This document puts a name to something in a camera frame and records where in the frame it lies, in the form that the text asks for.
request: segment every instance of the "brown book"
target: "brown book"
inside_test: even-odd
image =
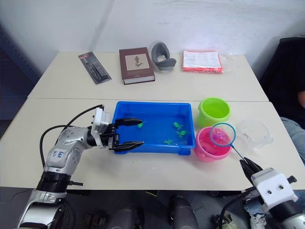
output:
[[[124,84],[154,81],[153,65],[147,48],[119,50]]]

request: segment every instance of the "toy frog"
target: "toy frog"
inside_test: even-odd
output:
[[[182,127],[183,127],[183,125],[179,125],[179,123],[177,123],[177,122],[174,122],[174,123],[173,123],[173,126],[176,127],[177,130],[182,129]]]
[[[164,141],[164,143],[167,145],[171,145],[171,144],[173,144],[173,140],[168,139],[168,140]]]
[[[139,129],[142,128],[142,126],[143,126],[143,123],[138,124]]]
[[[182,138],[184,135],[186,135],[186,130],[182,130],[182,131],[176,131],[177,135]]]

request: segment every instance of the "cable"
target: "cable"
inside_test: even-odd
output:
[[[30,189],[31,189],[31,188],[28,188],[28,189],[25,190],[25,191],[17,192],[15,195],[12,196],[12,198],[11,198],[9,201],[7,201],[7,202],[0,202],[0,204],[8,204],[8,203],[10,203],[10,202],[15,198],[15,196],[19,195],[20,193],[28,192]]]
[[[49,226],[51,223],[53,223],[56,219],[53,219],[50,223],[48,223],[46,226]],[[45,229],[46,227],[45,226],[41,226],[40,228],[38,229]]]
[[[53,129],[56,129],[56,128],[59,128],[59,127],[69,127],[69,126],[67,126],[67,125],[56,125],[56,126],[50,127],[50,128],[47,129],[45,132],[43,132],[43,134],[41,135],[41,137],[40,137],[40,142],[39,142],[39,151],[40,151],[40,157],[41,157],[42,167],[44,167],[44,165],[45,165],[44,156],[43,156],[43,150],[42,150],[42,143],[43,143],[43,138],[44,138],[44,136],[45,136],[50,130],[53,130]]]
[[[89,108],[89,109],[87,109],[87,110],[85,110],[85,111],[79,113],[79,114],[76,115],[71,121],[68,122],[67,126],[66,126],[63,130],[67,129],[67,127],[68,127],[69,125],[71,125],[78,117],[82,116],[83,114],[85,114],[85,113],[87,113],[87,112],[89,112],[89,111],[94,110],[95,108],[101,108],[101,107],[102,107],[102,109],[104,108],[104,106],[103,106],[102,104],[100,104],[100,105],[91,107],[91,108]]]
[[[71,207],[70,203],[67,201],[67,199],[65,199],[65,203],[67,204],[67,206],[71,209],[72,214],[73,214],[73,222],[72,222],[72,229],[75,228],[75,224],[76,224],[76,212],[74,210],[74,208]]]
[[[221,211],[221,214],[219,216],[219,220],[218,220],[218,226],[219,226],[219,229],[223,229],[223,218],[224,218],[224,213],[225,213],[225,210],[231,205],[233,204],[234,202],[240,200],[240,195],[238,195],[236,198],[232,199],[229,203],[227,203],[224,208],[222,209]]]
[[[68,229],[69,222],[70,222],[69,210],[68,210],[67,204],[65,202],[63,203],[63,206],[65,207],[66,215],[67,215],[65,229]]]

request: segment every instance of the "table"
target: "table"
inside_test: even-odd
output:
[[[244,55],[226,56],[224,73],[182,72],[182,55],[173,71],[155,73],[155,82],[123,85],[118,53],[96,52],[112,80],[96,85],[78,58],[80,52],[59,52],[29,98],[201,101],[268,101]]]
[[[0,141],[0,186],[36,187],[42,165],[39,157],[39,140],[47,128],[66,124],[76,114],[97,104],[114,113],[117,100],[93,99],[38,99],[30,98],[23,105],[9,129]],[[193,120],[198,115],[198,101],[189,101]],[[264,123],[274,138],[272,144],[250,157],[263,168],[273,167],[287,177],[294,175],[298,182],[294,189],[305,189],[305,167],[270,102],[229,102],[234,124],[241,118],[255,118]],[[85,114],[73,123],[88,126],[94,112]],[[60,129],[45,136],[44,154],[55,143]],[[116,155],[97,147],[86,150],[72,176],[72,180],[83,182],[79,189],[183,189],[183,190],[242,190],[250,187],[239,165],[239,157],[229,157],[213,163],[197,160],[191,156],[155,153],[128,153]]]

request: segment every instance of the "blue plastic tray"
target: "blue plastic tray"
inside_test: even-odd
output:
[[[191,148],[195,148],[195,136],[191,105],[187,103],[149,103],[149,102],[118,102],[113,121],[119,118],[139,118],[143,126],[120,126],[120,144],[128,141],[144,141],[138,148],[127,152],[145,153],[176,153],[190,155]],[[174,123],[183,125],[181,130],[186,134],[179,136]]]

